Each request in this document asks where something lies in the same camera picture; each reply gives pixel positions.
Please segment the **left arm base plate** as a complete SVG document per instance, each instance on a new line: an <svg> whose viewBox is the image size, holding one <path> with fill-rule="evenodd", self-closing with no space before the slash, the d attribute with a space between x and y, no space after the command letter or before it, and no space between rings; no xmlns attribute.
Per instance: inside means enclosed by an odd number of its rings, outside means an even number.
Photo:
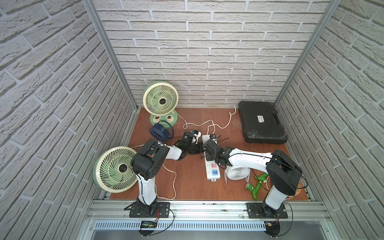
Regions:
<svg viewBox="0 0 384 240"><path fill-rule="evenodd" d="M124 208L129 210L130 218L168 218L170 213L170 202L153 202L147 206L139 200Z"/></svg>

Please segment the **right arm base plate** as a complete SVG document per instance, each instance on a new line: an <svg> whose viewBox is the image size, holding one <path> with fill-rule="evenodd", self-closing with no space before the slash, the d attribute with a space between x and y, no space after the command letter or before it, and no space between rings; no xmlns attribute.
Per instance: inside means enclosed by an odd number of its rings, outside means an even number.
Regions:
<svg viewBox="0 0 384 240"><path fill-rule="evenodd" d="M274 210L264 202L246 203L249 219L287 219L288 213L284 206Z"/></svg>

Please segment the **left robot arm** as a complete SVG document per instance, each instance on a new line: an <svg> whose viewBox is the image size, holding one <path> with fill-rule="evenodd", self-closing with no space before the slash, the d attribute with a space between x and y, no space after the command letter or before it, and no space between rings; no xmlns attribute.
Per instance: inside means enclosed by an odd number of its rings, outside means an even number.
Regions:
<svg viewBox="0 0 384 240"><path fill-rule="evenodd" d="M149 139L135 154L131 166L139 181L138 202L144 208L154 208L157 201L155 177L165 160L181 161L187 155L200 154L204 150L199 138L202 133L194 130L185 132L175 145L168 146Z"/></svg>

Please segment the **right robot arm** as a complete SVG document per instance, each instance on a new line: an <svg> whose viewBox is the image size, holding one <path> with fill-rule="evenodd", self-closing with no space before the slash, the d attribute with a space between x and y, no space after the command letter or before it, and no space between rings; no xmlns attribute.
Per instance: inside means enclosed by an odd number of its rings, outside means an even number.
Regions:
<svg viewBox="0 0 384 240"><path fill-rule="evenodd" d="M241 167L268 174L273 184L264 200L268 210L278 210L288 196L294 196L303 177L302 169L281 150L255 153L231 147L223 149L214 140L206 141L203 148L226 171Z"/></svg>

